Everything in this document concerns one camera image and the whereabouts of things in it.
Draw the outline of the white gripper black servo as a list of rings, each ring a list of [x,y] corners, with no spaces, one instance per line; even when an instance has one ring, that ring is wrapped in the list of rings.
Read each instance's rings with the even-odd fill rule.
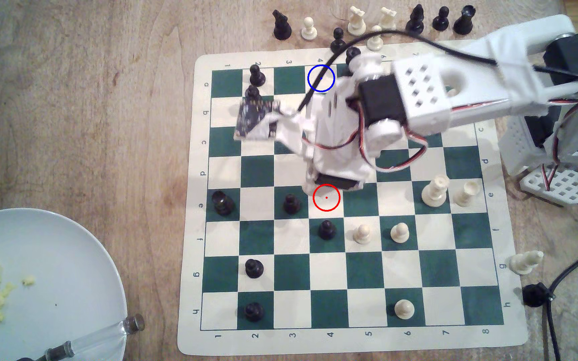
[[[315,129],[309,140],[323,145],[345,143],[357,131],[358,112],[350,108],[347,98],[355,95],[355,88],[331,89],[325,95],[315,94],[306,114],[315,120]],[[361,157],[358,138],[336,150],[309,149],[308,180],[303,191],[312,197],[318,185],[329,183],[344,190],[360,190],[365,183],[376,183],[376,171]]]

